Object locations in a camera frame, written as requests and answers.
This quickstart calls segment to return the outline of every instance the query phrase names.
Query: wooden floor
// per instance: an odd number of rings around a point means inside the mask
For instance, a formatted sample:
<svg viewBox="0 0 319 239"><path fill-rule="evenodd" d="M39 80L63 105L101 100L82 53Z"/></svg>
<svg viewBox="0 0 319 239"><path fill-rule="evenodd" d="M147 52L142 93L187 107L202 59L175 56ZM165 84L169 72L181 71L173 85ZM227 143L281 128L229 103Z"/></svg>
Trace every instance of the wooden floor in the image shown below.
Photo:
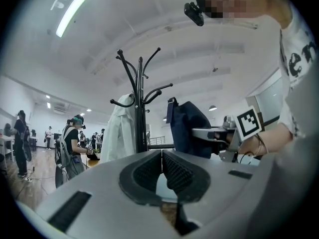
<svg viewBox="0 0 319 239"><path fill-rule="evenodd" d="M37 148L37 151L32 152L32 160L27 162L28 177L33 178L31 182L17 176L18 167L16 163L12 163L9 155L6 156L6 162L7 181L12 196L31 209L35 210L45 197L55 190L54 149Z"/></svg>

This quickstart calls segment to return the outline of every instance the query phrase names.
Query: fluorescent light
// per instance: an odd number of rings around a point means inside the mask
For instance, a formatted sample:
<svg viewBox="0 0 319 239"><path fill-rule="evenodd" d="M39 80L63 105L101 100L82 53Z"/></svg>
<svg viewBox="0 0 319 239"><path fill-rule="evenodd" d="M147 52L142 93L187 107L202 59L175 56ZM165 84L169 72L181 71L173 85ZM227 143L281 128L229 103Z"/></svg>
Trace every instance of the fluorescent light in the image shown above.
<svg viewBox="0 0 319 239"><path fill-rule="evenodd" d="M85 0L73 0L70 4L69 8L66 10L63 18L61 19L61 22L58 26L58 29L56 30L56 35L59 37L62 37L67 25L69 24L70 20L78 10L78 8L81 6L81 4Z"/></svg>
<svg viewBox="0 0 319 239"><path fill-rule="evenodd" d="M209 111L214 111L214 110L216 110L216 109L217 109L216 106L211 106L211 107L209 107Z"/></svg>

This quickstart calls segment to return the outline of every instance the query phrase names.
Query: backpack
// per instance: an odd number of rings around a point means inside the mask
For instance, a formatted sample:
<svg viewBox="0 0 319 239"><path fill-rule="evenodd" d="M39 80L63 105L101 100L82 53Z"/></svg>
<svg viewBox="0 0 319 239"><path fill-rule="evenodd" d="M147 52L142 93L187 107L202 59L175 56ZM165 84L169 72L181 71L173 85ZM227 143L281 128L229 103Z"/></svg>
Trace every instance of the backpack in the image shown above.
<svg viewBox="0 0 319 239"><path fill-rule="evenodd" d="M167 121L177 151L210 159L212 144L192 136L193 128L211 128L208 118L191 102L178 105L176 98L168 101Z"/></svg>
<svg viewBox="0 0 319 239"><path fill-rule="evenodd" d="M70 153L68 152L68 149L66 147L65 139L68 136L68 134L76 128L71 126L68 128L66 132L65 129L66 127L62 131L62 135L60 135L58 140L56 141L57 148L55 149L55 163L59 165L59 167L61 168L65 168L71 161Z"/></svg>
<svg viewBox="0 0 319 239"><path fill-rule="evenodd" d="M96 136L96 143L97 144L102 144L102 139L99 135Z"/></svg>

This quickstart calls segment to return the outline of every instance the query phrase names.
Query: white jacket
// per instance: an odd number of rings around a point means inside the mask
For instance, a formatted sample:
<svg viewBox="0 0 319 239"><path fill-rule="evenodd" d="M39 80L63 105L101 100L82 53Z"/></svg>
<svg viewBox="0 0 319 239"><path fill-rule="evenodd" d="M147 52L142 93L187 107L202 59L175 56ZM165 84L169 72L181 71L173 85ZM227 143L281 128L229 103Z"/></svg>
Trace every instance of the white jacket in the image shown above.
<svg viewBox="0 0 319 239"><path fill-rule="evenodd" d="M123 105L131 104L132 101L130 94L118 100ZM123 108L115 105L104 132L100 162L120 159L135 153L135 106Z"/></svg>

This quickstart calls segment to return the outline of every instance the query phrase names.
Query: black coat rack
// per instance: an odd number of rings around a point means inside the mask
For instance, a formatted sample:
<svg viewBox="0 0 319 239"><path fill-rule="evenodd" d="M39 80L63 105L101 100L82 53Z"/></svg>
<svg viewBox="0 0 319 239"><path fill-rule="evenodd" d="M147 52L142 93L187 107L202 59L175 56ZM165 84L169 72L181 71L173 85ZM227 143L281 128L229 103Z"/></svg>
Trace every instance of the black coat rack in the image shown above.
<svg viewBox="0 0 319 239"><path fill-rule="evenodd" d="M151 61L151 59L154 58L154 56L159 51L160 51L160 48L157 48L156 52L154 52L154 54L148 59L148 61L146 62L144 67L143 67L143 58L140 57L138 70L136 70L135 67L130 62L125 60L122 50L118 50L118 52L117 52L118 56L116 56L117 59L122 61L124 68L125 68L125 71L129 76L130 82L131 82L132 87L133 87L134 96L133 96L133 102L129 105L122 105L122 104L116 102L114 99L111 99L110 103L116 104L118 106L125 107L125 108L128 108L128 107L131 107L132 105L135 105L135 138L136 138L136 151L137 151L137 153L143 152L143 151L148 151L148 144L147 144L147 137L146 137L145 112L150 112L150 110L145 110L145 105L150 104L156 97L161 95L162 89L173 86L173 84L170 83L166 86L154 89L151 92L149 92L146 95L146 97L144 98L144 77L146 79L148 79L148 76L145 75L145 69L146 69L147 65L149 64L149 62ZM133 77L130 73L128 65L134 71L134 74L135 74L134 80L133 80Z"/></svg>

